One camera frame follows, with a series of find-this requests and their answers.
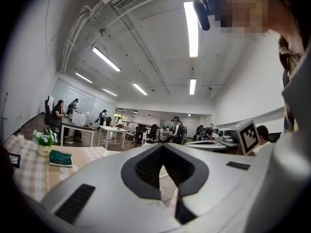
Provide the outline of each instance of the checkered tablecloth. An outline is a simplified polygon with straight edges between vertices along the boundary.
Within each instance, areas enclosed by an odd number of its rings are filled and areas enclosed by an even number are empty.
[[[103,147],[61,147],[52,149],[72,154],[72,168],[49,165],[48,157],[37,154],[37,145],[33,141],[25,140],[21,147],[16,136],[11,136],[4,144],[9,153],[20,155],[20,167],[14,171],[17,185],[27,195],[41,201],[54,186],[68,178],[88,163],[118,152],[107,151]]]

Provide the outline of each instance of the wall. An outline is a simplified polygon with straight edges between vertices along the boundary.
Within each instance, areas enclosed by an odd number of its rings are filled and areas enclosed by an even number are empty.
[[[252,118],[255,122],[256,127],[264,125],[267,127],[270,133],[283,132],[284,126],[284,107],[277,110],[271,111],[269,113]],[[239,122],[233,122],[229,124],[217,125],[219,129],[230,128],[231,126]]]
[[[62,74],[60,72],[57,72],[56,75],[58,78],[68,82],[69,84],[75,87],[78,87],[79,89],[84,90],[88,92],[89,94],[92,94],[100,99],[106,100],[107,102],[114,103],[114,104],[117,102],[117,99],[113,95],[108,95],[104,91],[96,87],[92,87],[91,84],[89,85],[87,81],[85,81],[82,78],[79,78],[78,76],[77,78],[75,78],[67,74]]]
[[[156,124],[157,126],[160,125],[160,120],[153,117],[144,117],[144,116],[129,116],[126,115],[126,121],[127,122],[136,122],[146,125],[153,125]]]
[[[213,114],[212,102],[190,95],[181,97],[178,95],[156,97],[142,96],[138,93],[133,98],[122,98],[117,102],[116,107],[187,114]]]
[[[21,16],[3,60],[3,139],[44,109],[73,23],[88,0],[33,0]]]
[[[215,101],[212,123],[228,124],[284,106],[283,66],[278,58],[278,34],[260,36],[249,45],[228,84]]]

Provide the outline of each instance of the backpack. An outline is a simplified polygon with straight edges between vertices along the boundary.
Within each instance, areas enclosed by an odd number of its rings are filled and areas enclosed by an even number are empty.
[[[73,141],[74,142],[81,142],[82,141],[82,134],[81,131],[75,130],[73,132]]]

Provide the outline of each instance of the white bag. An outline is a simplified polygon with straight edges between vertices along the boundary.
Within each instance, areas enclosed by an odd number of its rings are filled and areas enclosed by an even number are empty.
[[[84,126],[86,122],[86,116],[76,111],[72,111],[72,122],[78,126]]]

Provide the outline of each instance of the window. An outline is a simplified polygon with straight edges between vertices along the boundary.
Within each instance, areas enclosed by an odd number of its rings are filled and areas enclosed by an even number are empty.
[[[120,115],[120,114],[114,114],[113,115],[113,121],[116,122],[117,118],[121,118],[122,121],[126,121],[126,116]]]

